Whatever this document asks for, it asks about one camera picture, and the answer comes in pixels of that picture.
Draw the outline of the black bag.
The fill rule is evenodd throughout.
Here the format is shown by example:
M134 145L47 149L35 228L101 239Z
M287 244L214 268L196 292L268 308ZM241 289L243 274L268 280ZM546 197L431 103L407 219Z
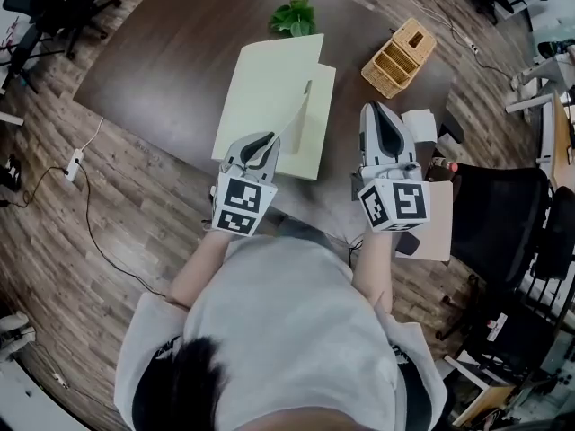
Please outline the black bag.
M0 165L0 186L5 186L12 192L18 192L22 187L21 162L14 154L10 154L6 164Z

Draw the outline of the wicker basket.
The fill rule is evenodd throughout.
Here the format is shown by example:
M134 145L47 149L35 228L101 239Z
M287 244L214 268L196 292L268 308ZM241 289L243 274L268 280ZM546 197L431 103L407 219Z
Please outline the wicker basket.
M416 19L408 19L361 69L361 76L386 99L405 90L437 45Z

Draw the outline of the person's left forearm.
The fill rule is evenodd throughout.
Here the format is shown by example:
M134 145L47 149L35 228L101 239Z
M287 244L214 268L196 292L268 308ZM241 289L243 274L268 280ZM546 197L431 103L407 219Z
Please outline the person's left forearm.
M218 230L207 232L173 280L166 300L171 304L190 309L221 268L232 239L231 233Z

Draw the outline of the black folding chair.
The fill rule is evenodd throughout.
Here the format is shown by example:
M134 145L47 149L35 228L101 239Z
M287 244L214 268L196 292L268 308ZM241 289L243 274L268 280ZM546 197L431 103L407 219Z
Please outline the black folding chair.
M5 46L0 48L1 51L8 51L10 58L7 61L0 62L0 67L6 67L6 76L3 86L7 86L13 79L20 77L34 93L38 93L38 89L31 81L29 72L25 69L26 63L33 58L54 56L64 53L63 49L47 50L46 48L33 54L34 49L38 44L43 46L45 41L53 40L52 37L43 37L43 32L38 29L36 24L30 26L25 32L21 40L15 46Z

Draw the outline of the white plastic object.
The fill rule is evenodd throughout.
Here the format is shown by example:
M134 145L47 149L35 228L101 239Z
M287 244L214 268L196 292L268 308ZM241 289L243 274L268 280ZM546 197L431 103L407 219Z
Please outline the white plastic object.
M0 318L0 363L35 341L36 330L25 313L17 311Z

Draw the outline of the cream folder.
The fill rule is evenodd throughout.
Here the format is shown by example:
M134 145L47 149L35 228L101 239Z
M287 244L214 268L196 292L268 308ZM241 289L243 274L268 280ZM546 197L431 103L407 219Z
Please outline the cream folder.
M332 103L336 69L319 62L323 35L244 46L221 114L211 158L257 132L280 141L276 173L316 180Z

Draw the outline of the black swivel office chair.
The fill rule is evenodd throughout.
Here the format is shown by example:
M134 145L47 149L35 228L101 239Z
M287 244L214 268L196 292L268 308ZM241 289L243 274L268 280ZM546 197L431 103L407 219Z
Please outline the black swivel office chair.
M84 28L98 32L101 40L108 37L108 32L95 20L95 16L106 8L121 6L121 0L107 0L98 4L96 0L56 0L39 20L40 29L50 36L59 35L68 39L66 57L75 59L75 44Z

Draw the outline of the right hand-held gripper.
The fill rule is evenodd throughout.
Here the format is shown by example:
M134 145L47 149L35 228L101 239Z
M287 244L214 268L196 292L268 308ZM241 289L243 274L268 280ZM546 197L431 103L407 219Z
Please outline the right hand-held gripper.
M358 201L374 233L403 232L430 220L430 188L422 179L410 130L380 102L360 112L359 148L364 166L351 177Z

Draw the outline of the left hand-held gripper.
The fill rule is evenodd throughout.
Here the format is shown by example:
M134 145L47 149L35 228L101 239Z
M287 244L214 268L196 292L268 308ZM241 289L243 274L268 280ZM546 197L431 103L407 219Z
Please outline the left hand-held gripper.
M278 191L271 182L279 150L279 137L272 132L253 133L230 145L210 189L213 230L254 235Z

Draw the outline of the light wooden board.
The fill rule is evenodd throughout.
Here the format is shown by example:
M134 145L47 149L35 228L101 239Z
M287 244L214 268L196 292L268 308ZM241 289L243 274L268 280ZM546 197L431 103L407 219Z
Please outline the light wooden board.
M557 93L553 95L553 129L551 183L555 189L564 186L575 192L575 150L571 146L571 123Z

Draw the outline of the person's light grey shirt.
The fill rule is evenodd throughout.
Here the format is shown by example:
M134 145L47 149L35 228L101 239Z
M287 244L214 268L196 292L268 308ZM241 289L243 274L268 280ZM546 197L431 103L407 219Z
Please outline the person's light grey shirt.
M143 294L115 405L130 431L432 431L447 390L422 329L313 242L231 241L190 309Z

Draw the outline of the person's right forearm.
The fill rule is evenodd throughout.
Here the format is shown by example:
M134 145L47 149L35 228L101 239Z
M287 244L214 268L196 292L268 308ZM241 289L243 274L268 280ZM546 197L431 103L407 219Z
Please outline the person's right forearm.
M376 307L386 313L393 308L392 256L394 237L392 233L374 233L367 230L360 248L352 285Z

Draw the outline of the small white box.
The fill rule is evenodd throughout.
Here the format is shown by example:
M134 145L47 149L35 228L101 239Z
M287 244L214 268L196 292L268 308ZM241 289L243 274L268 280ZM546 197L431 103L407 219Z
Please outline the small white box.
M429 109L406 111L401 115L401 119L410 130L415 143L438 141L436 120Z

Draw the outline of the black office chair with headrest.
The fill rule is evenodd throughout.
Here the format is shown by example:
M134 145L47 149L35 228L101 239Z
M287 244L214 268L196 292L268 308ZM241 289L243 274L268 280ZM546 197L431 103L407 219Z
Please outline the black office chair with headrest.
M536 168L488 169L459 164L455 173L430 168L429 183L453 184L453 225L448 262L395 258L394 315L421 324L431 350L441 349L440 335L456 314L439 302L463 286L470 270L485 284L487 296L513 295L543 238L549 185Z

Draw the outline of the green potted plant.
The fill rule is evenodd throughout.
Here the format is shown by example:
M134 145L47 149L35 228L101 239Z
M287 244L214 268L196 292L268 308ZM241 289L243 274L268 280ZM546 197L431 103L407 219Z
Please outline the green potted plant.
M309 0L291 0L273 12L268 27L270 32L285 37L314 35L316 33L314 8Z

